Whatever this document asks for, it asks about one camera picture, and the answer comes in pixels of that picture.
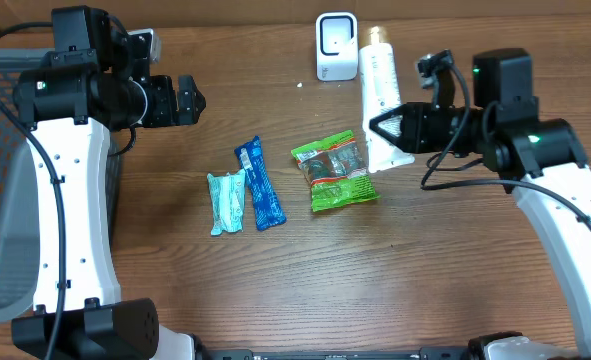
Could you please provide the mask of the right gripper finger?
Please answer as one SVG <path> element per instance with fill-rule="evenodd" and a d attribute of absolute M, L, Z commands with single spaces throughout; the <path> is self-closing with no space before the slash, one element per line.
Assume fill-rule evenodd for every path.
<path fill-rule="evenodd" d="M 391 108 L 369 121 L 369 128 L 373 131 L 383 129 L 386 131 L 401 131 L 404 121 L 404 113 L 408 106 L 406 104 Z"/>
<path fill-rule="evenodd" d="M 395 148 L 409 153 L 410 152 L 410 137 L 402 131 L 401 128 L 376 128 L 375 134 L 383 138 L 388 144 Z"/>

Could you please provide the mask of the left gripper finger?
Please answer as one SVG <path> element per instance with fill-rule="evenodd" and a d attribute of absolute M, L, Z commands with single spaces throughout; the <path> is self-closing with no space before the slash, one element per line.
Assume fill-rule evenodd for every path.
<path fill-rule="evenodd" d="M 198 123 L 201 113 L 205 110 L 206 104 L 179 105 L 177 114 L 177 125 L 195 125 Z"/>
<path fill-rule="evenodd" d="M 177 101 L 179 106 L 206 105 L 206 99 L 191 75 L 182 75 L 178 78 Z"/>

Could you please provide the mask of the white tube gold cap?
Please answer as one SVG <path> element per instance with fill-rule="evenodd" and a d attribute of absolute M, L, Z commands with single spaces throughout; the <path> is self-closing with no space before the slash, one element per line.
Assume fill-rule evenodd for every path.
<path fill-rule="evenodd" d="M 369 173 L 412 164 L 415 158 L 372 131 L 370 120 L 402 104 L 393 47 L 382 26 L 362 31 L 358 52 L 362 94 L 362 129 L 367 147 Z"/>

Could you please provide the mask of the green snack bag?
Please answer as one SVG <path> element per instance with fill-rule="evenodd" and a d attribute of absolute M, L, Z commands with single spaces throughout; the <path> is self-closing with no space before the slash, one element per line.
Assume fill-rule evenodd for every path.
<path fill-rule="evenodd" d="M 297 147 L 291 155 L 309 183 L 313 212 L 379 197 L 352 130 Z"/>

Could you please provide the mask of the teal tissue pack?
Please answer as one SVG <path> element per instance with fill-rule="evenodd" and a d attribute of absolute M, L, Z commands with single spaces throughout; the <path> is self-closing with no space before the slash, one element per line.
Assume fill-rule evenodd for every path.
<path fill-rule="evenodd" d="M 212 236 L 237 233 L 243 230 L 245 209 L 246 172 L 227 173 L 224 176 L 207 175 L 213 211 Z"/>

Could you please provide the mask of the blue snack bar wrapper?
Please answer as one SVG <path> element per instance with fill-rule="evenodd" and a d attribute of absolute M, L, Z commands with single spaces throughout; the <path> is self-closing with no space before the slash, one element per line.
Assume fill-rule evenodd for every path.
<path fill-rule="evenodd" d="M 269 179 L 260 138 L 255 136 L 251 141 L 237 147 L 234 153 L 241 168 L 245 170 L 257 230 L 264 231 L 284 224 L 287 218 Z"/>

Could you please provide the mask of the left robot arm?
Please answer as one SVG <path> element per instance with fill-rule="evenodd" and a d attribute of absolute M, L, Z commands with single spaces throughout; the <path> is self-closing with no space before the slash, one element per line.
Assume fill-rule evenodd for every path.
<path fill-rule="evenodd" d="M 33 156 L 39 220 L 34 312 L 12 340 L 39 359 L 201 359 L 198 340 L 164 327 L 148 298 L 121 296 L 109 199 L 120 130 L 195 124 L 206 102 L 190 76 L 155 76 L 152 30 L 127 31 L 104 10 L 55 9 L 54 49 L 14 90 Z"/>

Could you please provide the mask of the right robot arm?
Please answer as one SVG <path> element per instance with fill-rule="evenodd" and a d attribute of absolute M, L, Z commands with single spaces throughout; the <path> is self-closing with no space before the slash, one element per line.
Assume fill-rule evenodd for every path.
<path fill-rule="evenodd" d="M 591 359 L 591 169 L 566 120 L 540 119 L 531 56 L 522 48 L 476 54 L 470 79 L 449 51 L 420 58 L 416 69 L 432 100 L 402 104 L 369 128 L 403 152 L 429 154 L 430 172 L 447 155 L 485 166 L 484 184 L 503 187 L 538 235 L 574 329 L 574 350 L 507 331 L 470 340 L 463 357 Z"/>

